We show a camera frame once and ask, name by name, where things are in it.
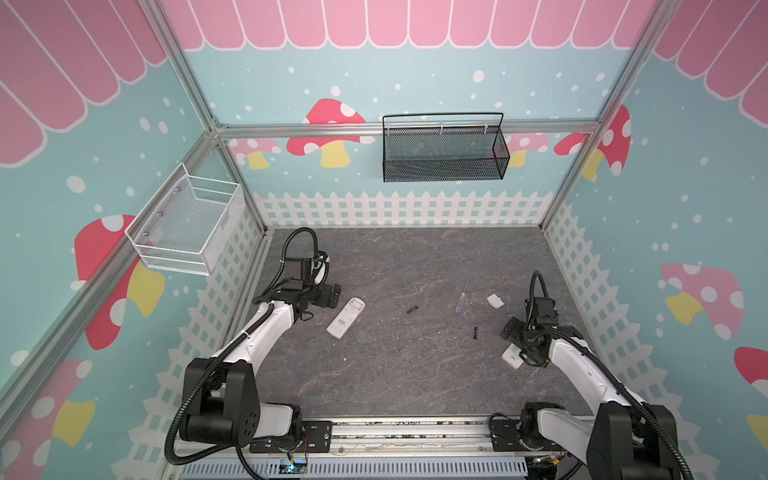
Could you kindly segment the white air conditioner remote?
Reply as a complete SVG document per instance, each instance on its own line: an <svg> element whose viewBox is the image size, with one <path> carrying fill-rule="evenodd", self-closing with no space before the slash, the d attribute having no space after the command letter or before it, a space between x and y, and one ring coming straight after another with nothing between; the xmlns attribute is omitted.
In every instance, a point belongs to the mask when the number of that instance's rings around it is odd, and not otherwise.
<svg viewBox="0 0 768 480"><path fill-rule="evenodd" d="M510 343L501 355L502 360L513 369L519 369L523 365L521 349L514 343Z"/></svg>

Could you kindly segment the white remote control back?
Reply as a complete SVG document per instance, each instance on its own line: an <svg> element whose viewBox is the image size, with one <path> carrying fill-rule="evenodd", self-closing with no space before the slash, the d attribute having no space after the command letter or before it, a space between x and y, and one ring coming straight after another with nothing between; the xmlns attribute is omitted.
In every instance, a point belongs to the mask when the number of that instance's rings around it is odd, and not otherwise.
<svg viewBox="0 0 768 480"><path fill-rule="evenodd" d="M334 338L341 339L364 311L366 303L360 298L351 298L328 325L326 331Z"/></svg>

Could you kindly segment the clear handle screwdriver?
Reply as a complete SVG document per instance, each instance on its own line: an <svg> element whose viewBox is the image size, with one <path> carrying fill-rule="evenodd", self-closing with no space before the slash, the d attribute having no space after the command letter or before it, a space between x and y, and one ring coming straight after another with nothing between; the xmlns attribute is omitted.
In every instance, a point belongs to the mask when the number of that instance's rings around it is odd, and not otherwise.
<svg viewBox="0 0 768 480"><path fill-rule="evenodd" d="M465 310L466 301L467 301L466 289L467 289L467 286L468 286L468 282L469 282L469 280L465 281L464 286L463 286L463 288L462 288L462 290L461 290L461 292L460 292L460 294L459 294L459 296L457 298L457 301L456 301L456 304L455 304L455 312L456 313L461 314Z"/></svg>

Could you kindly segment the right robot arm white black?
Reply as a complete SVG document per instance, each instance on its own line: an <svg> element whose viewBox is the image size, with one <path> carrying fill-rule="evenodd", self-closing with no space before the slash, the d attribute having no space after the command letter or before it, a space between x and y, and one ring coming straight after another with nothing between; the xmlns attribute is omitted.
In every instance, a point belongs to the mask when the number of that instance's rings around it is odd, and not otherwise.
<svg viewBox="0 0 768 480"><path fill-rule="evenodd" d="M678 446L677 424L664 406L626 387L591 351L582 335L560 323L549 295L530 295L526 317L503 330L515 366L557 367L593 414L581 420L554 402L528 402L517 438L529 450L551 444L585 465L594 479L690 479L692 469Z"/></svg>

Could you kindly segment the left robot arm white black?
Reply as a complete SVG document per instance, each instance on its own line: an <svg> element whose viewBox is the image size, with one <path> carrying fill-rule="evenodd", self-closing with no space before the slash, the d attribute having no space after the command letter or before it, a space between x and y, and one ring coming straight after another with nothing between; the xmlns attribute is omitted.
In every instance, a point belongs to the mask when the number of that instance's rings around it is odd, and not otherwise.
<svg viewBox="0 0 768 480"><path fill-rule="evenodd" d="M251 319L237 336L209 358L196 358L184 373L182 404L168 441L216 447L246 447L268 438L290 443L301 437L300 408L263 403L256 376L280 337L312 305L326 307L334 288L326 283L329 259L289 258L282 272L254 302Z"/></svg>

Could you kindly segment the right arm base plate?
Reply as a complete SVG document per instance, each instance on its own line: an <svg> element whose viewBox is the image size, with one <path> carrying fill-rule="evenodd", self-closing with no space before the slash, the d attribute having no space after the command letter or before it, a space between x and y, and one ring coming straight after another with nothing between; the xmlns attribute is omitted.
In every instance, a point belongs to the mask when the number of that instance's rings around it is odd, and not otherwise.
<svg viewBox="0 0 768 480"><path fill-rule="evenodd" d="M494 452L560 452L562 447L543 437L524 437L518 418L494 415L488 420L488 430Z"/></svg>

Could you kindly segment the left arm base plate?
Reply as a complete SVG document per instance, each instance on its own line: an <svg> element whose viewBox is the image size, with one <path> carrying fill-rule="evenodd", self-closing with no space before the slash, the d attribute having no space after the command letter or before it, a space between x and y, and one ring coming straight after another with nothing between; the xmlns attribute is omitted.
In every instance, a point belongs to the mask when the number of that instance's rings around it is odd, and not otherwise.
<svg viewBox="0 0 768 480"><path fill-rule="evenodd" d="M285 436L254 440L248 449L258 454L328 453L332 433L331 421L306 421L300 427L292 426Z"/></svg>

